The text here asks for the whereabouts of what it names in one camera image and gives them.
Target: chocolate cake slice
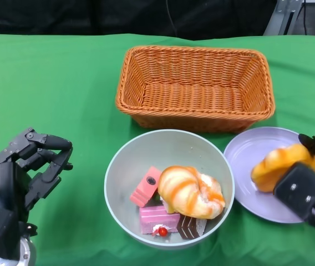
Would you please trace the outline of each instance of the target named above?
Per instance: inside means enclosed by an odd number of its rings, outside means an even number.
[[[181,215],[177,224],[177,231],[183,239],[195,239],[203,235],[206,225],[207,219],[196,219]]]

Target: white bowl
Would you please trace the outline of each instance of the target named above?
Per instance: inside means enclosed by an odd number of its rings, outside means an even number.
[[[162,171],[171,165],[193,166],[216,178],[225,197],[223,213],[208,222],[203,236],[193,240],[183,240],[178,233],[168,238],[141,234],[139,207],[129,200],[150,166]],[[210,236],[228,216],[234,193],[234,178],[223,153],[206,139],[181,130],[151,131],[126,143],[111,160],[104,182],[106,204],[121,228],[138,241],[160,249],[190,247]]]

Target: metal stand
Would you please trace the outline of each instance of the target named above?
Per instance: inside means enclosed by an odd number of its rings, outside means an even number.
[[[22,237],[20,250],[19,261],[0,258],[0,266],[34,266],[37,252],[33,243]]]
[[[263,35],[290,35],[293,32],[303,0],[278,0]]]

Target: pink cake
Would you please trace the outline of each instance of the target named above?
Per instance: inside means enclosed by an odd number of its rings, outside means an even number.
[[[157,224],[170,227],[169,232],[178,232],[179,213],[168,214],[164,206],[146,207],[139,209],[140,231],[142,234],[152,234]]]
[[[130,196],[130,200],[143,208],[147,202],[153,197],[155,191],[158,188],[161,171],[151,166],[144,178],[140,181],[133,194]]]

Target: basket rim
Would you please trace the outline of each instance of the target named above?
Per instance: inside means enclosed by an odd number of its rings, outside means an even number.
[[[213,51],[218,53],[242,53],[253,54],[259,57],[262,61],[263,74],[266,76],[266,97],[267,106],[264,111],[257,112],[245,112],[245,111],[228,111],[223,109],[186,109],[186,108],[156,108],[156,107],[142,107],[131,106],[123,100],[123,92],[125,89],[125,81],[128,76],[128,70],[130,66],[131,57],[134,52],[145,49],[157,49],[157,50],[200,50],[200,51]],[[200,117],[211,119],[243,119],[243,120],[264,120],[268,119],[275,113],[275,97],[273,94],[273,86],[271,81],[270,68],[268,66],[265,55],[261,52],[253,49],[241,49],[241,48],[213,48],[213,47],[183,47],[183,46],[163,46],[163,45],[140,45],[130,48],[125,55],[123,66],[121,69],[120,80],[118,84],[116,94],[116,107],[123,113],[128,115],[144,115],[144,116],[164,116],[164,117]]]

